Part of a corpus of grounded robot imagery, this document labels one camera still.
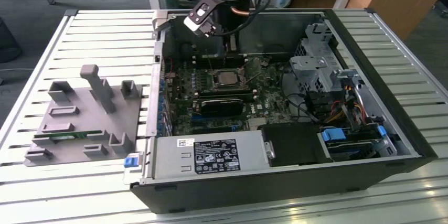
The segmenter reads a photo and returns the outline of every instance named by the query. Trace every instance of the power supply label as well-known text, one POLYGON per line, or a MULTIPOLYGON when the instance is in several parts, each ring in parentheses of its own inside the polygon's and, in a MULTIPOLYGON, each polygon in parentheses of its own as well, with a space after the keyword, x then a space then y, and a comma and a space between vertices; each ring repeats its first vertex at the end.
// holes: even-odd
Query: power supply label
POLYGON ((240 169, 236 140, 194 142, 194 172, 222 173, 240 169))

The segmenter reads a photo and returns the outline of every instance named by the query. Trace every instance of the green circuit board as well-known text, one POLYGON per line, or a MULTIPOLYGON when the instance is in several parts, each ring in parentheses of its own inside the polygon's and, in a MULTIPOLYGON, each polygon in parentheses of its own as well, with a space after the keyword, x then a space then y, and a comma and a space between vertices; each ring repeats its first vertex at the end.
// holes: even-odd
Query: green circuit board
POLYGON ((253 130, 249 119, 265 123, 290 122, 290 111, 282 97, 278 79, 284 62, 269 64, 262 56, 248 57, 244 69, 245 84, 253 92, 253 102, 245 102, 242 113, 237 116, 202 118, 193 111, 194 91, 197 83, 194 76, 206 74, 212 70, 198 70, 182 62, 176 71, 176 78, 170 83, 170 107, 173 110, 173 135, 204 134, 214 132, 233 132, 253 130))

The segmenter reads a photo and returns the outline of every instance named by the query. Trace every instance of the metal grating table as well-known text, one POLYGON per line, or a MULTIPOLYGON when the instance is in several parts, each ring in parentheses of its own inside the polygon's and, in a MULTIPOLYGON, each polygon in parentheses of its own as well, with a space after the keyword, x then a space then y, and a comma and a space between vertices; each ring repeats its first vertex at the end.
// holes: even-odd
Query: metal grating table
MULTIPOLYGON (((80 11, 65 16, 0 130, 1 223, 441 223, 448 221, 446 93, 374 14, 336 11, 440 159, 365 191, 156 215, 122 184, 122 160, 25 167, 53 80, 86 87, 82 64, 110 85, 144 85, 137 136, 145 134, 153 62, 152 11, 80 11)), ((340 48, 340 53, 352 62, 340 48)), ((145 140, 137 141, 137 151, 145 140)))

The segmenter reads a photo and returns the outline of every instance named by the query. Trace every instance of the copper pipe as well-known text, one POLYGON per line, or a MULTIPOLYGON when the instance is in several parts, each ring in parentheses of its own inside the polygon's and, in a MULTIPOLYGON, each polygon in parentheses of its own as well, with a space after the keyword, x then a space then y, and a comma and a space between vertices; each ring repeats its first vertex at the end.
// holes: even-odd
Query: copper pipe
POLYGON ((244 10, 238 10, 236 9, 234 6, 230 7, 232 13, 240 15, 240 16, 249 16, 249 12, 244 11, 244 10))

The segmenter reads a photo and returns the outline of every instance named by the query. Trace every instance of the blue latch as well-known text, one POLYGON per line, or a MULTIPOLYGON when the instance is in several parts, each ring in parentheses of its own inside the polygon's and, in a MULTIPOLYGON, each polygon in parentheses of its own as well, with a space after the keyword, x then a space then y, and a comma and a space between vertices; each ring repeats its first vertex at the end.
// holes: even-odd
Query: blue latch
POLYGON ((329 140, 329 135, 325 131, 321 132, 321 139, 324 139, 325 142, 329 140))
POLYGON ((126 157, 124 159, 124 167, 138 167, 138 157, 126 157))
POLYGON ((341 128, 330 128, 325 129, 321 132, 321 138, 324 141, 332 141, 332 140, 345 140, 345 134, 341 128))
POLYGON ((380 132, 381 136, 386 135, 386 131, 385 131, 385 129, 384 129, 384 127, 381 125, 377 127, 377 131, 380 132))

